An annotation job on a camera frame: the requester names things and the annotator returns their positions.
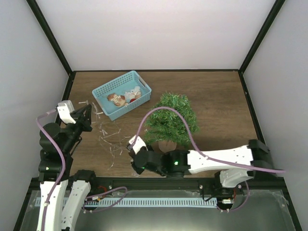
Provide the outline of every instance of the black frame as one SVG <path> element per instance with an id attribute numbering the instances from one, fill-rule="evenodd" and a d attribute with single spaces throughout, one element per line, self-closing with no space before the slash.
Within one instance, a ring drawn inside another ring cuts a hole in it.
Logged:
<path id="1" fill-rule="evenodd" d="M 36 0 L 26 0 L 29 4 L 33 14 L 35 15 L 36 19 L 38 20 L 41 28 L 43 29 L 46 37 L 48 38 L 49 42 L 51 43 L 55 53 L 57 54 L 60 62 L 62 63 L 64 69 L 67 72 L 68 80 L 67 85 L 63 94 L 62 100 L 68 100 L 71 88 L 73 86 L 73 82 L 77 72 L 82 71 L 73 71 L 69 66 L 68 61 L 66 60 L 55 36 L 53 35 L 42 11 L 39 8 Z M 239 73 L 240 81 L 243 87 L 243 91 L 246 97 L 246 101 L 248 104 L 248 108 L 250 111 L 251 118 L 253 120 L 253 124 L 256 130 L 257 138 L 265 143 L 264 137 L 262 135 L 262 131 L 245 83 L 244 79 L 244 72 L 247 69 L 248 65 L 250 64 L 251 60 L 253 59 L 255 53 L 257 52 L 263 38 L 265 37 L 266 33 L 268 32 L 270 26 L 272 25 L 273 21 L 275 20 L 279 10 L 283 6 L 285 0 L 276 0 L 270 13 L 268 14 L 263 26 L 261 27 L 252 47 L 250 48 L 246 58 L 243 61 L 240 69 L 198 69 L 198 70 L 137 70 L 139 72 L 143 71 L 237 71 Z M 110 72 L 113 70 L 103 70 L 102 72 Z M 60 118 L 56 118 L 57 123 L 61 123 Z M 98 178 L 101 185 L 112 185 L 113 187 L 118 186 L 126 186 L 129 190 L 192 190 L 198 191 L 199 185 L 212 185 L 214 182 L 214 178 L 183 178 L 183 179 L 168 179 L 168 178 Z M 263 179 L 263 180 L 250 180 L 248 181 L 248 185 L 250 189 L 259 189 L 259 190 L 282 190 L 284 197 L 289 201 L 288 209 L 291 214 L 295 229 L 297 231 L 301 231 L 302 228 L 298 221 L 295 209 L 293 207 L 293 203 L 291 197 L 289 195 L 288 189 L 284 182 L 283 178 L 277 178 L 275 180 L 272 179 Z M 22 221 L 25 215 L 25 211 L 33 190 L 39 190 L 39 181 L 37 178 L 33 178 L 30 186 L 28 188 L 27 194 L 25 196 L 24 203 L 22 205 L 20 214 L 16 221 L 16 225 L 14 231 L 20 230 L 22 225 Z"/>

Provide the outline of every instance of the blue plastic basket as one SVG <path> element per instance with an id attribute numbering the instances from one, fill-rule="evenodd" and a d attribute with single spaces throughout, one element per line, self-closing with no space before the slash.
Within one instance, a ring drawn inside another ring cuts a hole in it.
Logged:
<path id="1" fill-rule="evenodd" d="M 134 89 L 135 86 L 140 87 L 141 97 L 139 99 L 120 108 L 116 107 L 113 102 L 108 101 L 107 96 L 109 94 L 115 93 L 117 95 L 124 95 L 126 91 Z M 130 71 L 94 89 L 92 94 L 104 113 L 109 116 L 111 120 L 115 120 L 141 104 L 149 101 L 151 91 L 151 88 L 144 82 L 136 71 Z"/>

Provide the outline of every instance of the wooden surface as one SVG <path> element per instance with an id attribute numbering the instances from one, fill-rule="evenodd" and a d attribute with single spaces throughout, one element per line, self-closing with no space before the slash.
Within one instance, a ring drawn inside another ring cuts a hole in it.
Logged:
<path id="1" fill-rule="evenodd" d="M 124 72 L 78 72 L 69 99 L 76 109 L 85 105 L 79 102 L 88 101 L 101 112 L 92 90 L 122 74 Z M 128 139 L 137 132 L 143 116 L 166 91 L 186 94 L 191 101 L 200 127 L 193 137 L 200 150 L 234 148 L 248 144 L 249 139 L 257 137 L 237 72 L 139 74 L 152 88 L 151 100 L 114 122 L 106 115 L 94 114 L 93 107 L 93 131 L 83 132 L 83 141 L 73 155 L 71 175 L 79 169 L 88 169 L 101 177 L 159 177 L 146 171 L 138 176 L 131 168 L 131 158 L 125 147 Z M 105 137 L 102 129 L 108 133 Z M 207 171 L 191 177 L 212 177 L 214 173 Z"/>

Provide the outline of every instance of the white wall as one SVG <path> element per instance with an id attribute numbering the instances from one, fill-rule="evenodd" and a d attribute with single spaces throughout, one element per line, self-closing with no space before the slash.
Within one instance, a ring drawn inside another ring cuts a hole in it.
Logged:
<path id="1" fill-rule="evenodd" d="M 0 31 L 0 229 L 11 231 L 38 175 L 35 119 L 61 100 L 67 74 L 25 0 L 1 0 Z"/>
<path id="2" fill-rule="evenodd" d="M 308 1 L 286 1 L 245 72 L 265 141 L 308 230 Z"/>
<path id="3" fill-rule="evenodd" d="M 38 0 L 73 70 L 237 69 L 275 0 Z"/>

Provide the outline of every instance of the green plant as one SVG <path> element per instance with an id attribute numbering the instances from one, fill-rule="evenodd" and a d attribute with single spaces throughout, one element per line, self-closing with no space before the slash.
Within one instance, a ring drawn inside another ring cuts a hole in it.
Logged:
<path id="1" fill-rule="evenodd" d="M 154 108 L 161 106 L 177 110 L 187 121 L 192 133 L 199 129 L 196 114 L 190 107 L 190 102 L 186 95 L 165 93 Z M 172 141 L 185 147 L 190 143 L 184 123 L 172 111 L 157 110 L 148 117 L 145 124 L 150 127 L 144 136 L 147 143 Z"/>

